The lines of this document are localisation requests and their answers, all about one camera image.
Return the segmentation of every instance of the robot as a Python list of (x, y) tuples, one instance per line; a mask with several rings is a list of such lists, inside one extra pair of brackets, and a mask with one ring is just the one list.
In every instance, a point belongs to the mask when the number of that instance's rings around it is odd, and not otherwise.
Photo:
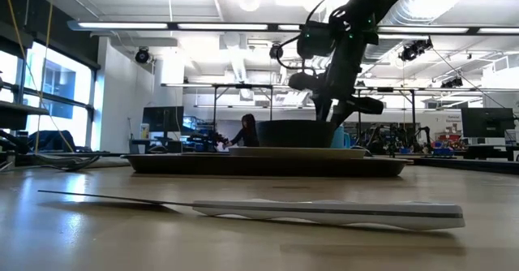
[(355, 80), (367, 44), (378, 45), (377, 24), (398, 0), (350, 0), (337, 8), (328, 24), (311, 21), (310, 13), (297, 37), (298, 54), (303, 59), (330, 56), (332, 61), (319, 75), (299, 72), (290, 77), (294, 89), (310, 89), (317, 120), (326, 121), (332, 99), (338, 100), (331, 122), (340, 126), (353, 112), (382, 114), (384, 104), (370, 97), (355, 97)]

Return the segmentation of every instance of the wooden table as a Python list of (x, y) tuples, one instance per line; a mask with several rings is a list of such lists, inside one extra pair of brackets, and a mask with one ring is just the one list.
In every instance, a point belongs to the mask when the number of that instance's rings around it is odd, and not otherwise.
[[(255, 222), (39, 189), (184, 202), (453, 202), (467, 226)], [(420, 166), (392, 179), (164, 177), (130, 168), (0, 174), (0, 253), (1, 270), (517, 270), (519, 178)]]

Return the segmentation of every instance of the black bowl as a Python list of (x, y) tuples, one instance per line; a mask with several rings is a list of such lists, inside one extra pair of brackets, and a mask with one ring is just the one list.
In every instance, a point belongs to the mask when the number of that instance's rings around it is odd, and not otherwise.
[(335, 124), (311, 120), (276, 120), (256, 124), (259, 146), (330, 148)]

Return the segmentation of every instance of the white wall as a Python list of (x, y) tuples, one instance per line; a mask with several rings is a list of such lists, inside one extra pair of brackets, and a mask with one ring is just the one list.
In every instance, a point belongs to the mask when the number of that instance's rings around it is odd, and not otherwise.
[(105, 37), (100, 39), (98, 62), (92, 149), (128, 153), (130, 133), (139, 136), (143, 108), (153, 102), (154, 76)]

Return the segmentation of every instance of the person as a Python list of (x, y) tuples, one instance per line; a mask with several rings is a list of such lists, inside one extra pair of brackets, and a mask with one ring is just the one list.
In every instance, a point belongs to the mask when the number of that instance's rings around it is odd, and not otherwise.
[(256, 120), (252, 114), (246, 114), (242, 117), (242, 130), (238, 132), (236, 137), (224, 145), (224, 148), (235, 145), (243, 140), (243, 146), (258, 147), (260, 142), (256, 134)]

